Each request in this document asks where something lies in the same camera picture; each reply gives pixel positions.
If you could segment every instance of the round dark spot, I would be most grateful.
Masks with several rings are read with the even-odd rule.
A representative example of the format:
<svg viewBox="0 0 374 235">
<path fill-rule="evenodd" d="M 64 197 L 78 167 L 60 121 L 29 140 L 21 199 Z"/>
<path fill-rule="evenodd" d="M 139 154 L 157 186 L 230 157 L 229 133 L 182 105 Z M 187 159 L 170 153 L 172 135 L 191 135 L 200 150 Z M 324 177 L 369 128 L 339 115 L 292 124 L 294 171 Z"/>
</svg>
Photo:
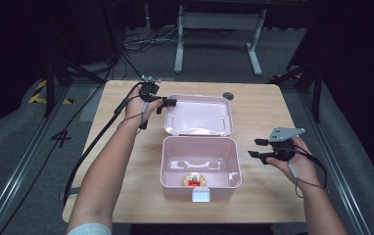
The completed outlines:
<svg viewBox="0 0 374 235">
<path fill-rule="evenodd" d="M 224 92 L 223 97 L 228 99 L 228 100 L 233 100 L 233 98 L 235 98 L 235 96 L 230 92 Z"/>
</svg>

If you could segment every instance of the black curtain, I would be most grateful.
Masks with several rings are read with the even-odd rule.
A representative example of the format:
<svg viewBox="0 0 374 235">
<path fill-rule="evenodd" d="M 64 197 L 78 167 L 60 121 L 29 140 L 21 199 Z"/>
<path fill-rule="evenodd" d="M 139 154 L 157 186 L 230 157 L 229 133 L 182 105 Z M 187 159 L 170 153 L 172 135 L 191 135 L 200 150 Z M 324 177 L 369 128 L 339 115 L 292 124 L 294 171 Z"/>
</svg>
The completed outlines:
<svg viewBox="0 0 374 235">
<path fill-rule="evenodd" d="M 0 118 L 19 108 L 45 65 L 23 1 L 0 1 Z"/>
<path fill-rule="evenodd" d="M 291 65 L 323 63 L 327 87 L 374 164 L 374 1 L 347 6 L 318 15 Z"/>
</svg>

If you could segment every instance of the box latch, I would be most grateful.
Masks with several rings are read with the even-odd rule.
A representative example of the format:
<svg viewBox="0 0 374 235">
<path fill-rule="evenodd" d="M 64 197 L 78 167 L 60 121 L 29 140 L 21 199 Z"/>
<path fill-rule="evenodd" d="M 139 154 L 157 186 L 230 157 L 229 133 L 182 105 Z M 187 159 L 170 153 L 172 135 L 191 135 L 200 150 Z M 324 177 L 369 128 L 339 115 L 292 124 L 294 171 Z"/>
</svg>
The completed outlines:
<svg viewBox="0 0 374 235">
<path fill-rule="evenodd" d="M 192 192 L 193 203 L 208 203 L 210 201 L 210 189 L 207 187 L 197 187 Z"/>
</svg>

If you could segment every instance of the wire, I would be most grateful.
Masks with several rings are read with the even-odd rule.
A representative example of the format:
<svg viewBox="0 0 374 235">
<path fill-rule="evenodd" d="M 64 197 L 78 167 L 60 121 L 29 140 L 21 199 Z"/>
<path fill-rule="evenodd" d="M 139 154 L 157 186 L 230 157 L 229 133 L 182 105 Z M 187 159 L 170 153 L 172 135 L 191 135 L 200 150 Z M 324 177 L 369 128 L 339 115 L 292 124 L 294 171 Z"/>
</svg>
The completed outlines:
<svg viewBox="0 0 374 235">
<path fill-rule="evenodd" d="M 129 61 L 129 59 L 127 59 L 126 57 L 125 57 L 125 55 L 122 53 L 122 52 L 119 52 L 121 55 L 122 55 L 122 57 L 123 57 L 123 59 L 124 60 L 126 60 L 128 63 L 129 63 L 129 65 L 130 66 L 132 66 L 132 68 L 134 69 L 134 71 L 138 74 L 138 76 L 139 76 L 139 78 L 141 78 L 141 74 L 138 72 L 138 70 L 132 65 L 132 63 Z"/>
<path fill-rule="evenodd" d="M 107 79 L 109 74 L 110 74 L 110 71 L 108 71 L 108 73 L 105 75 L 104 79 Z M 23 203 L 25 202 L 25 199 L 28 197 L 29 193 L 31 192 L 31 190 L 33 189 L 35 183 L 37 182 L 37 179 L 40 177 L 44 167 L 47 165 L 47 162 L 49 161 L 51 155 L 53 154 L 54 150 L 56 149 L 56 147 L 58 146 L 58 144 L 60 143 L 61 144 L 61 147 L 63 145 L 63 142 L 65 141 L 66 139 L 66 136 L 67 136 L 67 129 L 68 127 L 70 126 L 70 124 L 72 123 L 72 121 L 76 118 L 76 116 L 83 110 L 83 108 L 89 103 L 90 100 L 92 100 L 92 98 L 94 97 L 95 93 L 99 90 L 99 88 L 102 86 L 103 83 L 100 83 L 98 85 L 98 87 L 96 88 L 96 90 L 93 92 L 93 94 L 83 103 L 83 105 L 80 107 L 80 109 L 72 116 L 72 118 L 69 120 L 69 122 L 66 124 L 65 128 L 59 132 L 58 134 L 56 134 L 55 136 L 59 136 L 60 138 L 56 138 L 56 142 L 55 144 L 53 145 L 52 149 L 50 150 L 49 154 L 46 156 L 42 166 L 40 167 L 40 169 L 37 171 L 37 174 L 36 176 L 34 177 L 33 181 L 31 182 L 30 186 L 28 187 L 28 190 L 25 192 L 22 200 L 17 204 L 14 212 L 10 215 L 9 219 L 6 221 L 6 223 L 4 224 L 4 226 L 2 227 L 1 231 L 0 231 L 0 234 L 2 234 L 5 229 L 8 227 L 8 225 L 10 224 L 10 222 L 13 220 L 14 216 L 17 214 L 17 212 L 20 210 L 21 206 L 23 205 Z"/>
<path fill-rule="evenodd" d="M 140 97 L 139 95 L 137 95 L 137 96 L 133 96 L 133 97 L 131 97 L 127 102 L 129 103 L 129 101 L 131 101 L 131 100 L 133 100 L 133 99 L 135 99 L 135 98 L 137 98 L 137 97 Z"/>
<path fill-rule="evenodd" d="M 129 120 L 129 119 L 131 119 L 131 118 L 136 118 L 136 117 L 141 116 L 141 115 L 142 115 L 142 114 L 139 113 L 138 115 L 134 115 L 134 116 L 127 117 L 127 118 L 123 119 L 123 120 L 119 123 L 119 125 L 117 126 L 117 128 L 120 128 L 120 126 L 121 126 L 124 122 L 126 122 L 127 120 Z"/>
<path fill-rule="evenodd" d="M 99 134 L 95 137 L 95 139 L 92 141 L 92 143 L 89 145 L 89 147 L 85 150 L 83 155 L 80 157 L 80 159 L 77 161 L 76 165 L 74 166 L 73 170 L 71 171 L 68 183 L 66 185 L 65 189 L 65 195 L 64 195 L 64 206 L 66 205 L 66 202 L 68 201 L 68 197 L 70 194 L 71 185 L 73 184 L 74 177 L 77 174 L 77 170 L 79 169 L 80 165 L 83 163 L 83 161 L 87 158 L 89 153 L 92 151 L 93 147 L 98 143 L 98 141 L 101 139 L 101 137 L 105 134 L 105 132 L 109 129 L 109 127 L 114 123 L 114 121 L 117 119 L 120 110 L 119 108 L 124 108 L 125 104 L 127 104 L 129 96 L 132 94 L 132 92 L 135 90 L 135 88 L 140 85 L 141 82 L 137 82 L 132 88 L 129 90 L 126 97 L 122 100 L 122 103 L 117 107 L 116 111 L 114 112 L 114 115 L 111 117 L 111 119 L 108 121 L 108 123 L 102 128 L 102 130 L 99 132 Z"/>
<path fill-rule="evenodd" d="M 302 182 L 302 183 L 305 183 L 305 184 L 308 184 L 308 185 L 311 185 L 311 186 L 315 186 L 315 187 L 318 187 L 318 188 L 321 188 L 323 189 L 324 191 L 328 192 L 327 190 L 327 185 L 328 185 L 328 175 L 327 175 L 327 169 L 325 168 L 324 164 L 318 159 L 316 158 L 315 156 L 311 155 L 307 150 L 305 150 L 304 148 L 301 148 L 300 146 L 298 145 L 293 145 L 294 148 L 297 148 L 297 149 L 300 149 L 299 150 L 296 150 L 296 149 L 291 149 L 291 148 L 282 148 L 282 147 L 275 147 L 274 148 L 274 151 L 278 151 L 278 150 L 282 150 L 282 151 L 288 151 L 288 152 L 294 152 L 294 153 L 297 153 L 297 154 L 300 154 L 302 156 L 305 156 L 307 157 L 310 161 L 314 162 L 316 165 L 318 165 L 322 172 L 324 173 L 324 182 L 323 182 L 323 186 L 322 185 L 316 185 L 316 184 L 312 184 L 312 183 L 309 183 L 309 182 L 306 182 L 302 179 L 299 179 L 299 178 L 296 178 L 296 194 L 298 197 L 300 198 L 303 198 L 302 196 L 300 196 L 297 192 L 297 186 L 298 186 L 298 182 Z"/>
<path fill-rule="evenodd" d="M 141 126 L 143 123 L 144 123 L 144 113 L 141 113 L 141 124 L 139 126 Z M 138 131 L 136 132 L 136 134 L 139 134 L 139 132 L 141 132 L 142 128 L 139 128 Z"/>
<path fill-rule="evenodd" d="M 53 28 L 56 30 L 56 32 L 57 32 L 59 38 L 61 39 L 62 44 L 65 46 L 65 49 L 66 49 L 66 51 L 68 52 L 70 58 L 76 62 L 76 59 L 74 58 L 72 52 L 70 51 L 70 48 L 69 48 L 68 44 L 66 43 L 65 38 L 64 38 L 64 37 L 62 36 L 62 34 L 60 33 L 60 31 L 59 31 L 59 29 L 58 29 L 56 23 L 54 22 L 54 20 L 53 20 L 53 18 L 52 18 L 52 15 L 50 14 L 49 10 L 47 9 L 47 6 L 44 4 L 44 1 L 40 0 L 40 3 L 41 3 L 41 5 L 42 5 L 43 8 L 44 8 L 44 12 L 46 13 L 47 17 L 49 18 L 50 23 L 53 25 Z"/>
<path fill-rule="evenodd" d="M 137 49 L 130 49 L 125 48 L 123 49 L 126 53 L 135 54 L 135 53 L 144 53 L 152 49 L 157 45 L 163 45 L 167 42 L 176 42 L 175 40 L 171 40 L 171 38 L 175 35 L 176 30 L 178 27 L 174 29 L 164 32 L 164 35 L 160 34 L 159 31 L 152 37 L 150 37 L 153 32 L 149 32 L 148 35 L 144 38 L 141 38 L 137 34 L 130 34 L 124 37 L 124 46 L 138 46 Z"/>
<path fill-rule="evenodd" d="M 124 65 L 125 74 L 120 79 L 124 80 L 128 76 L 128 69 L 126 67 L 126 61 L 125 60 L 122 60 L 122 61 L 123 61 L 123 65 Z"/>
<path fill-rule="evenodd" d="M 110 71 L 112 68 L 115 67 L 115 65 L 117 64 L 117 55 L 113 55 L 107 62 L 106 62 L 106 66 L 103 67 L 103 68 L 100 68 L 98 70 L 92 70 L 91 72 L 93 74 L 99 74 L 99 73 L 102 73 L 102 72 L 105 72 L 105 71 Z M 69 74 L 74 76 L 74 77 L 82 77 L 84 76 L 84 74 L 78 72 L 78 71 L 69 71 Z"/>
</svg>

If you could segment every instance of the dark background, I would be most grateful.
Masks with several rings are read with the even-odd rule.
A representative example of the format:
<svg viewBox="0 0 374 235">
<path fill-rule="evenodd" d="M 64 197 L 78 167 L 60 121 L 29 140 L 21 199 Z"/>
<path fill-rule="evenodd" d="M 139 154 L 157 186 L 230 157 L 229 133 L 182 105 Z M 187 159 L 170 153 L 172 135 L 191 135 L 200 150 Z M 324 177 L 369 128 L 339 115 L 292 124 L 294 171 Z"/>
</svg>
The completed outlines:
<svg viewBox="0 0 374 235">
<path fill-rule="evenodd" d="M 27 2 L 0 1 L 0 118 L 19 108 L 23 94 L 41 78 L 48 61 L 47 47 L 41 44 L 37 30 L 40 26 L 30 17 Z M 43 4 L 36 11 L 49 13 L 41 14 L 47 26 L 46 39 L 56 53 L 82 65 L 106 61 L 114 53 L 103 10 L 117 29 L 113 31 L 117 44 L 124 26 L 145 26 L 142 4 L 38 3 Z M 174 6 L 151 6 L 152 29 L 174 24 L 176 11 L 174 15 L 164 14 L 172 9 Z M 352 7 L 306 14 L 271 10 L 265 27 L 309 27 L 290 65 L 322 63 L 325 83 L 374 164 L 374 1 L 356 1 Z"/>
</svg>

